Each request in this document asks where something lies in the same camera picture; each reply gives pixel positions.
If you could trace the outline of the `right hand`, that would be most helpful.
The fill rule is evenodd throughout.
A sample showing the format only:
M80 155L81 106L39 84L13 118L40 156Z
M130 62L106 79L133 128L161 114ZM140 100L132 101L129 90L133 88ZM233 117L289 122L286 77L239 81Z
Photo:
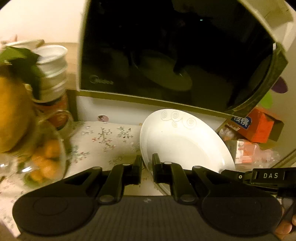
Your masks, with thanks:
M291 221L282 220L281 223L277 226L274 231L274 235L277 236L280 240L284 240L284 238L289 235L292 231L292 228L295 226L295 214L293 215Z

